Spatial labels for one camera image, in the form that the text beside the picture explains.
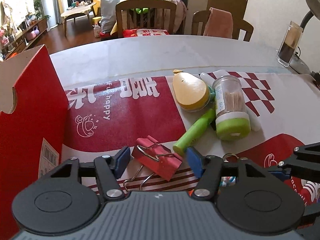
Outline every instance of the curtain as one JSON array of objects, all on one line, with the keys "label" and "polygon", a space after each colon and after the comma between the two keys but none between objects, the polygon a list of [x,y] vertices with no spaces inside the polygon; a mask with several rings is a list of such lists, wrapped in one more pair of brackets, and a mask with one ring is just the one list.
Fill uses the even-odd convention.
[{"label": "curtain", "polygon": [[61,12],[60,12],[60,8],[59,8],[59,4],[58,4],[58,0],[53,0],[53,7],[54,7],[54,12],[56,15],[56,22],[57,24],[61,24]]}]

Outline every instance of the red and white tablecloth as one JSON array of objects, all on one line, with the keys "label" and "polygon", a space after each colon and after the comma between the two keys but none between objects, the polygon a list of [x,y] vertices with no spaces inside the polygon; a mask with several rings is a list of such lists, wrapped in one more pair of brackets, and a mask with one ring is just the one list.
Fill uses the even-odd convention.
[{"label": "red and white tablecloth", "polygon": [[[288,157],[294,147],[320,141],[320,91],[311,76],[229,74],[240,79],[246,105],[258,116],[262,129],[235,142],[222,142],[209,127],[195,145],[201,154],[240,154],[268,167]],[[89,162],[101,155],[114,155],[124,145],[132,150],[137,138],[148,135],[172,149],[173,143],[206,111],[183,111],[175,102],[172,78],[125,78],[66,90],[69,110],[62,160],[76,156],[81,162]],[[139,167],[135,160],[129,163],[119,179],[121,187]],[[138,189],[151,173],[143,168],[129,188]],[[84,178],[83,182],[97,190],[94,179]],[[288,183],[296,190],[303,187],[300,179]],[[196,184],[193,172],[183,162],[170,182],[153,176],[143,189],[189,190]]]}]

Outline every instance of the yellow egg-shaped container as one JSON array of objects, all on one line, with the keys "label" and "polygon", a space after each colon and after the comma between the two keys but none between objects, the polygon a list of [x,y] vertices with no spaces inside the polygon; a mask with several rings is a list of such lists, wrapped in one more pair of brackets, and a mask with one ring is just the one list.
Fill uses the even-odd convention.
[{"label": "yellow egg-shaped container", "polygon": [[209,103],[209,88],[200,78],[181,70],[174,70],[173,73],[173,92],[182,109],[194,112]]}]

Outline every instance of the potted plant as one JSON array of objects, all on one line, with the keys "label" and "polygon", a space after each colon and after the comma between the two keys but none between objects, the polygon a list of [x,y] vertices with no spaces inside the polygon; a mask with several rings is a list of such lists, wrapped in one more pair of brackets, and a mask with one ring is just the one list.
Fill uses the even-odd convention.
[{"label": "potted plant", "polygon": [[49,15],[44,15],[42,0],[35,0],[34,5],[36,10],[36,17],[38,20],[41,18],[46,18],[48,20],[50,18]]}]

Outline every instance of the blue gripper pad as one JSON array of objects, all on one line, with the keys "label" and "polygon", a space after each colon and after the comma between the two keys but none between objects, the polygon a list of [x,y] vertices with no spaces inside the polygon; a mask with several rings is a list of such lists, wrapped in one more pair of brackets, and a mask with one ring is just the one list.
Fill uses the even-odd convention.
[{"label": "blue gripper pad", "polygon": [[193,147],[190,146],[186,150],[187,161],[195,176],[199,179],[204,173],[203,156]]},{"label": "blue gripper pad", "polygon": [[124,170],[127,168],[131,158],[130,148],[128,146],[122,147],[120,151],[113,157],[115,161],[114,176],[116,179],[121,178]]},{"label": "blue gripper pad", "polygon": [[281,180],[282,182],[287,179],[290,179],[290,175],[286,175],[281,171],[270,171],[270,173],[276,178],[278,178],[279,180]]}]

